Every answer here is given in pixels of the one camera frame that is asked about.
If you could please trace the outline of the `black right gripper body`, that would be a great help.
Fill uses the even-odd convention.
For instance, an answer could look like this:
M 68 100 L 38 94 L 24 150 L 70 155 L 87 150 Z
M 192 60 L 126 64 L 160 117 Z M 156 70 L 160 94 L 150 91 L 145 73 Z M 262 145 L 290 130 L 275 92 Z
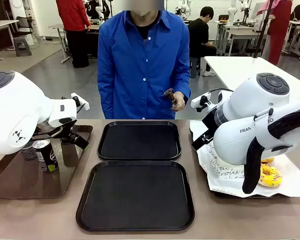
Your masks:
M 207 127 L 207 130 L 203 134 L 203 138 L 205 140 L 211 140 L 214 137 L 216 130 L 218 129 L 218 125 L 215 121 L 215 112 L 217 108 L 214 107 L 210 110 L 207 115 L 202 120 L 203 124 Z

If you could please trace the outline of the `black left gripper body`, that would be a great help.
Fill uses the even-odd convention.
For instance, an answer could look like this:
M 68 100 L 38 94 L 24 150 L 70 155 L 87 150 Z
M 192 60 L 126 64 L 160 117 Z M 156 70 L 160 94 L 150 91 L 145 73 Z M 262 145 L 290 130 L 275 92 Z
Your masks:
M 62 126 L 62 131 L 58 135 L 62 144 L 74 144 L 74 138 L 78 136 L 76 132 L 73 131 L 73 125 L 64 125 Z

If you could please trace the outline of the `person's left hand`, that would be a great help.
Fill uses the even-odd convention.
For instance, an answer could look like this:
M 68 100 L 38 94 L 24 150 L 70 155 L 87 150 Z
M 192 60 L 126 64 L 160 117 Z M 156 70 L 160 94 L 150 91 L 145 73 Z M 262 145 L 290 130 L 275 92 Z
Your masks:
M 175 112 L 179 112 L 181 110 L 183 110 L 185 108 L 185 100 L 184 100 L 184 94 L 180 91 L 176 91 L 174 94 L 173 94 L 173 97 L 175 99 L 175 104 L 173 106 L 173 110 Z

